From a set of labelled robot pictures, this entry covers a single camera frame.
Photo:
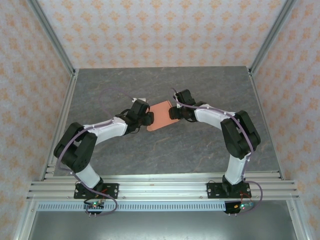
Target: gray marble surface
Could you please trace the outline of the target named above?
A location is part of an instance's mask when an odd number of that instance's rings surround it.
[[[150,105],[171,99],[170,88],[189,89],[197,102],[230,112],[247,111],[261,137],[247,170],[279,169],[244,66],[81,69],[66,126],[108,120],[99,104],[102,90],[108,87],[119,88],[135,98],[146,98]],[[104,92],[101,100],[113,115],[132,106],[129,98],[113,90]],[[185,120],[152,132],[141,127],[138,134],[109,139],[95,147],[91,158],[99,175],[225,172],[228,161],[220,130]],[[55,170],[57,176],[64,174]]]

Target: wall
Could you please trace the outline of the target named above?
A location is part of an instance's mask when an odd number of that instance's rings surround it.
[[[254,80],[285,176],[320,236],[320,4],[298,0]]]
[[[11,240],[69,81],[26,0],[0,2],[0,235]]]
[[[285,0],[40,0],[75,68],[250,66]]]

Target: metal corner post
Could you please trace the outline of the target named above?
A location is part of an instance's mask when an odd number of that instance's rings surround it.
[[[253,75],[258,70],[260,64],[262,63],[263,59],[267,55],[269,48],[271,47],[272,43],[276,39],[280,29],[284,25],[287,17],[290,15],[291,9],[293,8],[296,2],[297,0],[286,0],[286,2],[284,3],[279,16],[275,20],[270,32],[268,33],[258,54],[253,60],[251,67],[249,68],[250,75]]]
[[[62,44],[60,43],[51,24],[49,23],[49,20],[47,19],[38,0],[27,0],[27,2],[29,3],[29,6],[33,10],[34,14],[37,16],[40,24],[42,25],[43,30],[45,31],[46,35],[50,39],[54,49],[56,50],[57,54],[59,55],[66,70],[69,72],[70,75],[72,75],[75,72],[75,68],[73,67],[64,48],[62,47]]]

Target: patterned wallpaper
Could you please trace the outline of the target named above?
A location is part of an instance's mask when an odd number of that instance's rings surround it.
[[[250,66],[285,0],[39,0],[75,68]]]
[[[254,79],[285,176],[320,236],[319,0],[298,0]]]
[[[26,0],[0,1],[0,39],[0,239],[11,240],[70,77]]]

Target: purple cable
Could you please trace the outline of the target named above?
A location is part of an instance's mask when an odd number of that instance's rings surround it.
[[[100,92],[100,95],[99,95],[99,104],[100,104],[101,109],[102,109],[106,114],[108,114],[108,116],[109,116],[110,118],[113,118],[113,115],[111,115],[111,113],[104,107],[104,105],[103,105],[103,103],[102,103],[102,100],[101,100],[101,97],[102,97],[103,93],[104,93],[105,91],[107,91],[107,90],[115,90],[115,91],[117,91],[117,92],[119,92],[119,93],[122,93],[122,94],[126,95],[126,96],[127,96],[128,98],[130,98],[131,100],[134,100],[134,98],[133,98],[132,96],[130,96],[129,94],[127,94],[126,92],[124,92],[124,91],[122,91],[122,90],[120,90],[120,89],[118,89],[118,88],[115,88],[115,87],[107,87],[107,88],[103,89],[103,90]]]
[[[243,181],[244,183],[256,184],[256,185],[258,186],[258,188],[260,189],[260,194],[261,194],[261,195],[260,195],[260,200],[259,200],[259,202],[258,202],[253,208],[251,208],[251,209],[249,209],[248,211],[245,211],[245,212],[240,212],[240,213],[238,213],[238,215],[239,215],[239,214],[243,215],[243,214],[245,214],[245,213],[248,213],[248,212],[252,211],[253,209],[256,209],[256,208],[260,205],[260,203],[262,202],[262,198],[263,198],[264,194],[263,194],[263,191],[262,191],[262,187],[260,186],[259,183],[255,182],[255,181],[245,181],[246,168],[247,168],[247,165],[248,165],[248,161],[250,160],[250,156],[251,156],[251,154],[254,152],[254,148],[253,148],[253,146],[252,146],[252,144],[251,144],[251,142],[250,142],[250,140],[249,140],[249,138],[248,138],[248,135],[246,134],[244,128],[241,126],[241,124],[238,122],[238,120],[237,120],[234,116],[232,116],[231,114],[229,114],[229,113],[227,113],[227,112],[225,112],[225,111],[223,111],[223,110],[221,110],[221,109],[212,107],[212,106],[210,106],[210,107],[205,107],[205,106],[191,106],[191,105],[186,105],[186,104],[183,104],[183,103],[179,102],[175,97],[173,97],[173,99],[174,99],[174,101],[176,101],[179,105],[184,106],[184,107],[186,107],[186,108],[191,108],[191,109],[205,109],[205,110],[216,111],[216,112],[218,112],[218,113],[227,115],[228,117],[230,117],[230,118],[235,122],[235,124],[236,124],[236,125],[238,126],[238,128],[241,130],[241,132],[242,132],[242,134],[243,134],[243,136],[244,136],[244,138],[245,138],[245,140],[246,140],[246,142],[248,143],[249,148],[250,148],[250,154],[247,156],[247,158],[246,158],[246,160],[245,160],[244,167],[243,167],[243,170],[242,170],[242,173],[241,173],[241,179],[242,179],[242,181]]]
[[[70,141],[67,143],[67,145],[64,147],[64,149],[62,150],[62,152],[61,152],[61,154],[60,154],[60,156],[59,156],[59,158],[58,158],[58,160],[57,160],[57,163],[56,163],[58,169],[64,170],[64,171],[68,171],[68,172],[71,171],[71,174],[72,174],[86,189],[88,189],[90,192],[92,192],[92,193],[94,193],[94,194],[98,194],[98,195],[104,196],[104,197],[106,197],[106,198],[111,199],[111,200],[114,201],[115,207],[114,207],[113,210],[108,211],[108,212],[104,212],[104,213],[100,213],[100,214],[95,215],[95,216],[105,216],[105,215],[109,215],[109,214],[113,213],[114,211],[116,211],[117,208],[118,208],[118,203],[117,203],[117,201],[116,201],[112,196],[110,196],[110,195],[104,194],[104,193],[102,193],[102,192],[95,191],[95,190],[93,190],[92,188],[88,187],[84,182],[81,181],[81,179],[80,179],[71,169],[66,169],[66,168],[64,168],[64,167],[61,167],[60,165],[61,165],[61,160],[62,160],[63,156],[65,155],[66,151],[68,150],[68,148],[71,146],[71,144],[73,144],[74,141],[75,141],[80,135],[82,135],[83,133],[85,133],[85,132],[87,132],[87,131],[89,131],[89,130],[91,130],[91,129],[94,129],[94,128],[103,128],[103,127],[105,127],[105,126],[110,125],[111,123],[112,123],[112,120],[109,121],[109,122],[107,122],[107,123],[98,124],[98,125],[95,125],[95,126],[89,126],[89,127],[85,128],[85,129],[81,130],[80,132],[78,132],[76,135],[74,135],[73,138],[71,138],[71,140],[70,140]],[[86,210],[85,210],[85,213],[88,214],[88,215],[90,215],[89,212],[88,212],[88,207],[89,207],[89,205],[87,206],[87,208],[86,208]]]

